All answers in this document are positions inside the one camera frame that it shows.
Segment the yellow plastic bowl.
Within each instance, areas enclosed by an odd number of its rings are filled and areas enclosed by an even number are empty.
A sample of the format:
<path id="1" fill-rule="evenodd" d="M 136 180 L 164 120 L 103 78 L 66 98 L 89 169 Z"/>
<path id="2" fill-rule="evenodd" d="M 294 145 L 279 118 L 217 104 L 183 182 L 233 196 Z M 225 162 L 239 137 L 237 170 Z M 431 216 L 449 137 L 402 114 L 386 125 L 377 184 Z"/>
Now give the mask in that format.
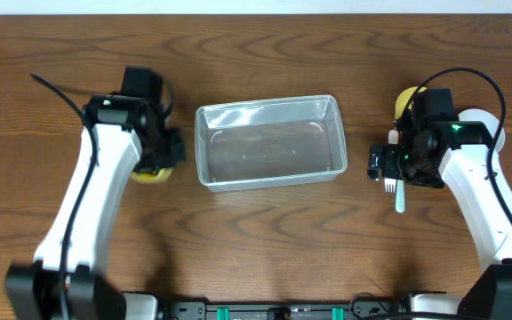
<path id="1" fill-rule="evenodd" d="M 409 99 L 414 94 L 416 89 L 417 89 L 416 86 L 410 87 L 410 88 L 402 91 L 399 94 L 399 96 L 397 97 L 396 104 L 395 104 L 395 121 L 398 121 L 400 119 L 400 117 L 402 116 L 402 114 L 406 108 L 408 108 L 408 109 L 412 108 L 412 104 L 406 105 L 406 103 L 409 101 Z"/>

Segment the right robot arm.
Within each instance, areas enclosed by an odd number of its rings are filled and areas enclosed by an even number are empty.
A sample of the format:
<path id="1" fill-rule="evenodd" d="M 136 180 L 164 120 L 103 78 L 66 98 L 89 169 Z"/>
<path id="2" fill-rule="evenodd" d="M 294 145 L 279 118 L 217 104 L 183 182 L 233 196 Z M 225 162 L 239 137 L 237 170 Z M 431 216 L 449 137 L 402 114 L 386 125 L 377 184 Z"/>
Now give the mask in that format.
<path id="1" fill-rule="evenodd" d="M 474 241 L 482 274 L 468 293 L 414 293 L 400 319 L 512 319 L 512 190 L 496 142 L 481 121 L 408 124 L 369 149 L 371 180 L 452 192 Z"/>

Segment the yellow plastic cup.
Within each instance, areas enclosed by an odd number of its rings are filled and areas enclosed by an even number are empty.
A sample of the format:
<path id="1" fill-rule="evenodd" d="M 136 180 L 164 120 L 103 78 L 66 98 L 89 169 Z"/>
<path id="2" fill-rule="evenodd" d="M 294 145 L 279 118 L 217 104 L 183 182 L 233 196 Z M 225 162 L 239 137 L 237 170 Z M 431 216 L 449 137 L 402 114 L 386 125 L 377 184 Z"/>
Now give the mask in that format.
<path id="1" fill-rule="evenodd" d="M 134 171 L 131 179 L 140 184 L 161 184 L 166 182 L 172 175 L 172 168 L 162 168 L 152 171 Z"/>

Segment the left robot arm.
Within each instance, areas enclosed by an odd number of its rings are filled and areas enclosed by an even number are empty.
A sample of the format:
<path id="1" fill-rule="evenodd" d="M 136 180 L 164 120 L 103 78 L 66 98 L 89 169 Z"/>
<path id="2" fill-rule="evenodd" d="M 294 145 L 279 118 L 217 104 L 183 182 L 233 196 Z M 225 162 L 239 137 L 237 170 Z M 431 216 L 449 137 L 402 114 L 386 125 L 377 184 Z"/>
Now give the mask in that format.
<path id="1" fill-rule="evenodd" d="M 98 95 L 81 109 L 84 129 L 59 212 L 31 265 L 12 264 L 4 288 L 19 319 L 157 319 L 151 293 L 122 292 L 106 278 L 108 249 L 125 188 L 166 180 L 184 158 L 171 103 Z"/>

